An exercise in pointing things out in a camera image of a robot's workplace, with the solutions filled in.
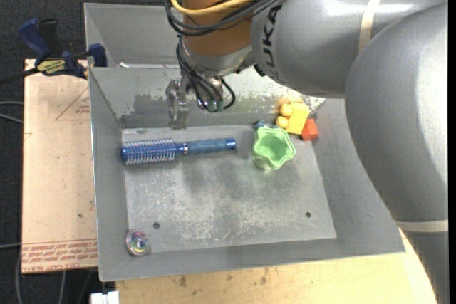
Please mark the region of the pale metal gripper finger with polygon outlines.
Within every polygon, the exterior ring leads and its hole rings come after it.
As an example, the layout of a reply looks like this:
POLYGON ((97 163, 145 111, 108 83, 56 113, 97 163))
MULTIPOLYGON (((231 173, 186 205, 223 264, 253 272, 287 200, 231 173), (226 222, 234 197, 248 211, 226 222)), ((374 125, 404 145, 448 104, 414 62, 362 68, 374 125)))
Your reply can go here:
POLYGON ((166 88, 168 113, 172 120, 177 119, 180 96, 180 80, 172 79, 166 88))
POLYGON ((186 129, 190 109, 185 101, 179 101, 177 104, 177 128, 186 129))

